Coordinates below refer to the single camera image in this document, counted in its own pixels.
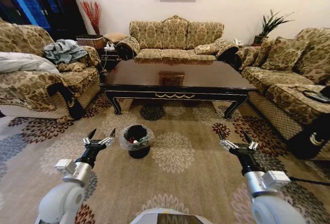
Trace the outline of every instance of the table leg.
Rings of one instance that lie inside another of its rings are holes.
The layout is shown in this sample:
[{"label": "table leg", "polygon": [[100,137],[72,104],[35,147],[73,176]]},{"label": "table leg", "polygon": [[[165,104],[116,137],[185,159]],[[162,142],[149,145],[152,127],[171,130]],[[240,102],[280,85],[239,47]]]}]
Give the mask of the table leg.
[{"label": "table leg", "polygon": [[120,107],[120,104],[118,103],[117,99],[111,96],[107,91],[105,91],[104,94],[110,104],[113,106],[115,115],[120,115],[122,113],[122,108]]},{"label": "table leg", "polygon": [[232,117],[233,112],[236,111],[241,105],[243,105],[248,100],[248,95],[241,95],[242,97],[236,101],[233,101],[232,104],[225,111],[225,118],[230,119]]}]

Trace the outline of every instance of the dark wooden coffee table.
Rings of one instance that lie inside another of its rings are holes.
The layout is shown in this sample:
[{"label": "dark wooden coffee table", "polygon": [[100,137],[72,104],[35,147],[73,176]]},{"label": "dark wooden coffee table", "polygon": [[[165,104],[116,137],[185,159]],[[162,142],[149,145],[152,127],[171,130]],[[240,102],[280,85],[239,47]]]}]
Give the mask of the dark wooden coffee table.
[{"label": "dark wooden coffee table", "polygon": [[[184,72],[183,85],[160,86],[159,72]],[[231,101],[225,118],[230,118],[247,101],[249,91],[257,90],[230,65],[220,61],[211,65],[174,66],[121,61],[100,86],[117,115],[121,114],[121,107],[116,98]]]}]

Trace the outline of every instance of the carpet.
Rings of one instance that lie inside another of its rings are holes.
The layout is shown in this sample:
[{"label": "carpet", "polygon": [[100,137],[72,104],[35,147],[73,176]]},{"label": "carpet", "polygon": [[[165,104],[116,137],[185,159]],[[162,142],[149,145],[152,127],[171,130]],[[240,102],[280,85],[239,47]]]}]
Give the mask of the carpet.
[{"label": "carpet", "polygon": [[[34,223],[39,201],[61,175],[59,159],[77,159],[82,138],[97,128],[102,139],[116,128],[149,127],[155,138],[149,154],[136,160],[116,141],[99,153],[84,203],[75,223],[126,224],[149,208],[165,207],[204,216],[213,223],[254,223],[251,202],[237,158],[220,147],[222,130],[234,142],[245,142],[241,130],[259,142],[257,161],[267,170],[329,181],[328,165],[296,159],[275,130],[248,104],[231,120],[226,102],[119,99],[123,113],[114,115],[103,95],[78,121],[0,118],[0,223]],[[307,223],[330,223],[329,187],[291,182],[281,197]]]}]

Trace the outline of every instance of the floral upholstered sofa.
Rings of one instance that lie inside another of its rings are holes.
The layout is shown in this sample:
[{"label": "floral upholstered sofa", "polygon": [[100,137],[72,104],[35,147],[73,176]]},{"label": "floral upholstered sofa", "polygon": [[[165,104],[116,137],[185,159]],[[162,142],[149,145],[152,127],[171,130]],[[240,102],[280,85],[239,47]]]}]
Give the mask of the floral upholstered sofa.
[{"label": "floral upholstered sofa", "polygon": [[[221,39],[223,29],[220,22],[189,22],[177,15],[162,22],[131,21],[130,37],[118,42],[117,51],[123,60],[137,63],[212,64],[238,50]],[[197,54],[200,45],[205,46]]]},{"label": "floral upholstered sofa", "polygon": [[[284,59],[289,67],[270,70],[267,61],[278,43],[284,46],[278,47],[276,60]],[[330,160],[330,104],[309,97],[330,85],[330,29],[306,28],[294,40],[264,40],[261,47],[239,50],[236,59],[242,75],[259,89],[250,92],[250,102],[288,140],[290,150],[302,159]]]},{"label": "floral upholstered sofa", "polygon": [[[43,56],[53,39],[41,27],[0,21],[0,51]],[[0,110],[7,116],[80,119],[84,108],[99,92],[96,66],[100,59],[93,47],[80,58],[79,69],[60,75],[41,71],[0,73]]]}]

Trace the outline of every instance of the gray cloth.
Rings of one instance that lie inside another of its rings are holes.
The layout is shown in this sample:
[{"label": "gray cloth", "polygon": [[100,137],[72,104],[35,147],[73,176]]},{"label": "gray cloth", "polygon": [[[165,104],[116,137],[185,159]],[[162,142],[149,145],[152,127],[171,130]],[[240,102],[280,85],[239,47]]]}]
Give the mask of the gray cloth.
[{"label": "gray cloth", "polygon": [[57,40],[54,43],[46,45],[43,49],[46,57],[51,59],[55,64],[70,63],[87,55],[87,51],[74,40]]}]

